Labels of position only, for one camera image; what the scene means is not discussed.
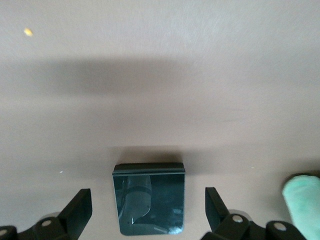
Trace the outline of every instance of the screw head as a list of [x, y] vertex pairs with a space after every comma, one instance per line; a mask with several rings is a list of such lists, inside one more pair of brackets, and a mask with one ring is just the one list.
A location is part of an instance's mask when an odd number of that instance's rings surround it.
[[41, 223], [41, 226], [46, 227], [46, 226], [49, 226], [51, 223], [52, 223], [51, 220], [46, 220], [43, 223]]
[[286, 230], [287, 230], [286, 226], [283, 225], [281, 222], [275, 222], [275, 223], [273, 224], [273, 226], [274, 226], [276, 229], [278, 229], [279, 231], [286, 231]]
[[234, 215], [232, 217], [233, 221], [235, 221], [236, 223], [242, 223], [244, 220], [242, 219], [242, 217], [240, 217], [239, 215]]
[[5, 235], [7, 232], [8, 232], [7, 229], [2, 229], [2, 230], [0, 230], [0, 236]]

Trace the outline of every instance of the metal screw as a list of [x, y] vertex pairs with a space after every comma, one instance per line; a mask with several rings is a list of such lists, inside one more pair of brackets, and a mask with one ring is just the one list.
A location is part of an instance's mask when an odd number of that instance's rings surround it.
[[240, 217], [239, 215], [234, 215], [232, 217], [233, 221], [235, 221], [236, 223], [242, 223], [244, 220], [242, 219], [242, 217]]
[[47, 221], [44, 221], [44, 222], [41, 224], [41, 226], [42, 226], [42, 227], [46, 227], [46, 226], [49, 226], [51, 223], [52, 223], [51, 220], [47, 220]]
[[0, 236], [5, 235], [7, 232], [8, 232], [7, 229], [2, 229], [2, 230], [0, 230]]
[[279, 231], [286, 231], [286, 230], [287, 230], [286, 226], [283, 225], [283, 224], [280, 223], [280, 222], [275, 222], [275, 223], [273, 224], [273, 226], [274, 226], [276, 229], [278, 229]]

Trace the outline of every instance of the glossy black square object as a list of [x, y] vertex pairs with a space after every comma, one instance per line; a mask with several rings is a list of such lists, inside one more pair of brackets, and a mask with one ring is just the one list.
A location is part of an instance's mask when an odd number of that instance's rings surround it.
[[123, 235], [179, 234], [183, 231], [183, 163], [119, 164], [112, 175]]

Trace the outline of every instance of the small orange speck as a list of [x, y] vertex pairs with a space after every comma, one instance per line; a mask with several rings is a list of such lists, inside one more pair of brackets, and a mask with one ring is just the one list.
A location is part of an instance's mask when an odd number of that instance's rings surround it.
[[32, 35], [33, 35], [33, 32], [31, 31], [30, 28], [25, 28], [25, 29], [24, 29], [24, 33], [25, 33], [25, 35], [27, 35], [28, 37], [32, 37]]

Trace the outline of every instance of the mint green cloth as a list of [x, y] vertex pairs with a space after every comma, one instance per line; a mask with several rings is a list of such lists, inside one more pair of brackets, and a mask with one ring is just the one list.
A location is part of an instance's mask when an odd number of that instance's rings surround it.
[[299, 175], [282, 191], [293, 225], [307, 240], [320, 240], [320, 178]]

